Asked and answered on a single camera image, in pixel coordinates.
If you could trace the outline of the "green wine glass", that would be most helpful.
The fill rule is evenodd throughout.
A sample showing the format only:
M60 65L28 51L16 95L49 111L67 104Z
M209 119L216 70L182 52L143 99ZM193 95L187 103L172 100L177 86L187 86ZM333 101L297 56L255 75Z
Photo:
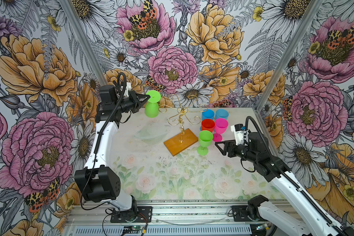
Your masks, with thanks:
M208 147L211 145L212 140L213 134L208 130L202 130L198 137L199 147L197 148L197 153L202 156L207 155Z
M145 107L145 115L149 118L155 118L159 114L159 104L158 102L161 99L161 95L156 90L150 90L146 93L149 96L149 99Z

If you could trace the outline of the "pink wine glass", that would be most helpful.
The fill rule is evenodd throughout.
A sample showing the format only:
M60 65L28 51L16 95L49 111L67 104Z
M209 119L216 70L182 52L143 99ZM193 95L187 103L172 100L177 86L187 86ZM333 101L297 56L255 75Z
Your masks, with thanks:
M214 127L214 134L213 134L213 141L214 142L221 142L222 141L222 134L225 133L229 126L229 123L226 119L220 118L215 120L215 127Z

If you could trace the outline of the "red wine glass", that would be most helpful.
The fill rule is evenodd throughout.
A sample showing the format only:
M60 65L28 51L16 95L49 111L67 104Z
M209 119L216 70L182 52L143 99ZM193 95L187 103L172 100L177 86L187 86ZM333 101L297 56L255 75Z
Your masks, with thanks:
M212 119L204 119L201 122L201 131L206 130L213 133L215 128L215 121Z

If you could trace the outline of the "blue wine glass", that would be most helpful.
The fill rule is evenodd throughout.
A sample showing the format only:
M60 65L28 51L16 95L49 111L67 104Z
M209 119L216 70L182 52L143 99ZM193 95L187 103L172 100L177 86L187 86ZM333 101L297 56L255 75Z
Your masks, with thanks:
M227 120L229 117L229 112L225 109L218 109L216 112L215 112L215 119L225 119Z
M202 120L214 120L215 112L213 110L207 109L202 112Z

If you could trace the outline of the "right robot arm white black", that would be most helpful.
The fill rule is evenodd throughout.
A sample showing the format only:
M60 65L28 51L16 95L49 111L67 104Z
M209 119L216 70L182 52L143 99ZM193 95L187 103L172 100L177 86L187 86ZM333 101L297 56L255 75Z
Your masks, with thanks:
M352 227L343 226L308 194L288 166L271 153L268 141L263 137L250 138L239 145L235 140L216 142L215 146L224 156L251 162L254 170L282 193L301 220L280 210L263 196L248 202L252 218L265 219L289 236L354 236Z

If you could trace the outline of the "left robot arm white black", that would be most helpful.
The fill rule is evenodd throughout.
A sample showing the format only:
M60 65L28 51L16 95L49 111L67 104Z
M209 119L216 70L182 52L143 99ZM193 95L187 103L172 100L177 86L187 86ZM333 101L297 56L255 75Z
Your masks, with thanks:
M130 83L102 86L100 97L93 147L83 169L75 172L74 179L82 199L112 205L120 212L136 212L134 197L121 190L120 177L111 167L115 154L114 141L122 114L137 113L150 97L133 91Z

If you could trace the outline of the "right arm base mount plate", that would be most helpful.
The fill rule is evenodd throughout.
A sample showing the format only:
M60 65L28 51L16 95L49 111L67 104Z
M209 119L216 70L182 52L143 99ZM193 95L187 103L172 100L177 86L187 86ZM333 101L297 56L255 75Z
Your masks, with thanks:
M231 206L231 214L235 222L253 221L249 216L248 206Z

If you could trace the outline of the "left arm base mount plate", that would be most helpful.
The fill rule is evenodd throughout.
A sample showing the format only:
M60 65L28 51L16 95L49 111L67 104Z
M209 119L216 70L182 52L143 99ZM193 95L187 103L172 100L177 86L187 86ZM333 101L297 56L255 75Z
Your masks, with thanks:
M111 215L111 223L150 223L152 220L152 206L138 206L137 210L126 210Z

